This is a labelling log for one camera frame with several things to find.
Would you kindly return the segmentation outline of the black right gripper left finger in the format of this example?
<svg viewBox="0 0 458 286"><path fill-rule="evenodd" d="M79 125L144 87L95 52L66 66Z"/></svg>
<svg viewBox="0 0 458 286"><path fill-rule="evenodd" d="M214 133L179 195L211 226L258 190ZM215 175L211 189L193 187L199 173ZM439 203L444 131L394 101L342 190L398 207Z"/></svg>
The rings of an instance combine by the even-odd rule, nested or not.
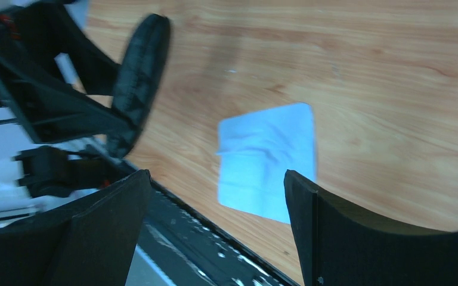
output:
<svg viewBox="0 0 458 286"><path fill-rule="evenodd" d="M139 170L0 228L0 285L124 285L151 192Z"/></svg>

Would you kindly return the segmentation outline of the black glasses case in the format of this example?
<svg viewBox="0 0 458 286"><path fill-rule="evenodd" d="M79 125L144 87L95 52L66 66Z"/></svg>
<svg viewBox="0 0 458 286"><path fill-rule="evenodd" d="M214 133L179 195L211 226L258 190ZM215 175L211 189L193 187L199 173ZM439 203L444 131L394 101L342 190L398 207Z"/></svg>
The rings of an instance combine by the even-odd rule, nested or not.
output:
<svg viewBox="0 0 458 286"><path fill-rule="evenodd" d="M129 124L107 135L107 150L123 158L134 148L151 112L168 58L171 23L150 14L131 36L113 86L111 110Z"/></svg>

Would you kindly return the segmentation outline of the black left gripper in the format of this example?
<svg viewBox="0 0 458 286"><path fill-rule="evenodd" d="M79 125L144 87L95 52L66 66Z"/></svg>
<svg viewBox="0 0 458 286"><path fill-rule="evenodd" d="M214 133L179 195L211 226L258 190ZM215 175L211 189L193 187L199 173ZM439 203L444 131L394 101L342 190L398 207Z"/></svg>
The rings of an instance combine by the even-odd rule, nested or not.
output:
<svg viewBox="0 0 458 286"><path fill-rule="evenodd" d="M34 143L130 130L128 119L92 99L111 94L118 71L62 3L0 9L0 104Z"/></svg>

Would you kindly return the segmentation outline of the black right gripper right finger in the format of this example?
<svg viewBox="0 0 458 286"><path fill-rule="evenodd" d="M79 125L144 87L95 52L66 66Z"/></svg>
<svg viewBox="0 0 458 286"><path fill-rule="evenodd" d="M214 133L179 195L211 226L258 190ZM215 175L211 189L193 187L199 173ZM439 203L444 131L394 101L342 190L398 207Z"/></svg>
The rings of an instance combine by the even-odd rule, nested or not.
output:
<svg viewBox="0 0 458 286"><path fill-rule="evenodd" d="M458 285L458 231L377 214L294 170L284 191L305 285Z"/></svg>

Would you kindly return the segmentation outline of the light blue cleaning cloth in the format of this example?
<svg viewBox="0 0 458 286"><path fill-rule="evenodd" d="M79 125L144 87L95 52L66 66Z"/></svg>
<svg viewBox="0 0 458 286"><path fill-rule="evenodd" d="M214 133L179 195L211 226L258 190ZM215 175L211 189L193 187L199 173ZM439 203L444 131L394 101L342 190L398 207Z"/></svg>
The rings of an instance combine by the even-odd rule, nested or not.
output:
<svg viewBox="0 0 458 286"><path fill-rule="evenodd" d="M284 175L317 179L314 113L299 102L224 119L218 124L221 205L289 223Z"/></svg>

